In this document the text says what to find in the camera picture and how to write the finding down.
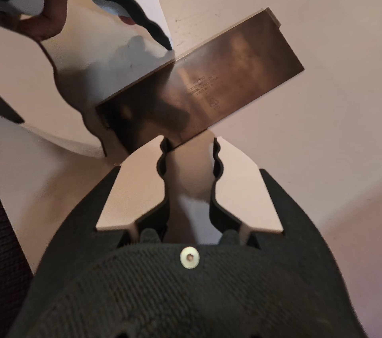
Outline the black divider plate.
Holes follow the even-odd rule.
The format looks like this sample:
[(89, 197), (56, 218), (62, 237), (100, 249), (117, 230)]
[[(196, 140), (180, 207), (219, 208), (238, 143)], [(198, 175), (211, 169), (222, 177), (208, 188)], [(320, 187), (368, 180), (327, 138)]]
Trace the black divider plate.
[(128, 153), (159, 135), (177, 148), (304, 67), (268, 7), (96, 106)]

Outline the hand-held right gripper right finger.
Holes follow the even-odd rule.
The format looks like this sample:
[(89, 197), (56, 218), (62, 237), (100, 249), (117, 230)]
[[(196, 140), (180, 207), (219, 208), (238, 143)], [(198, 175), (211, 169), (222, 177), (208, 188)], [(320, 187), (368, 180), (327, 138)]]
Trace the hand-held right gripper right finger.
[(234, 230), (246, 245), (251, 235), (282, 236), (284, 228), (258, 165), (222, 136), (212, 147), (209, 220), (221, 233)]

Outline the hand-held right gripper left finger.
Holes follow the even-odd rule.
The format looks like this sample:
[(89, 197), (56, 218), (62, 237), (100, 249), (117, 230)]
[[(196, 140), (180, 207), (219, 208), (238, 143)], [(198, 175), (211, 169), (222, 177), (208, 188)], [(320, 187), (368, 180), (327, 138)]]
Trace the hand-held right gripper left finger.
[(166, 229), (170, 204), (165, 183), (168, 140), (159, 135), (131, 153), (117, 178), (96, 224), (97, 231), (127, 231), (138, 240), (144, 229)]

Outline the person's left hand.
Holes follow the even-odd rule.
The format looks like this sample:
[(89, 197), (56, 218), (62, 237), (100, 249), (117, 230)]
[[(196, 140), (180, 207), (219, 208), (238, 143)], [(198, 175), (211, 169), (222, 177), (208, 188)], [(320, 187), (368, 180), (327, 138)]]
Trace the person's left hand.
[(0, 25), (36, 42), (48, 40), (63, 30), (67, 19), (68, 0), (44, 0), (44, 9), (39, 16), (21, 20), (20, 15), (1, 11)]

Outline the person's dark sweater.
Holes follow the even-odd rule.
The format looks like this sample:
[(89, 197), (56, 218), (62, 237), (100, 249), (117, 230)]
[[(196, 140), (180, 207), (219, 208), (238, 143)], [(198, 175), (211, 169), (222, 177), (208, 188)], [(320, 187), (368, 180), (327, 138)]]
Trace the person's dark sweater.
[(0, 337), (7, 336), (29, 290), (33, 274), (11, 222), (0, 204)]

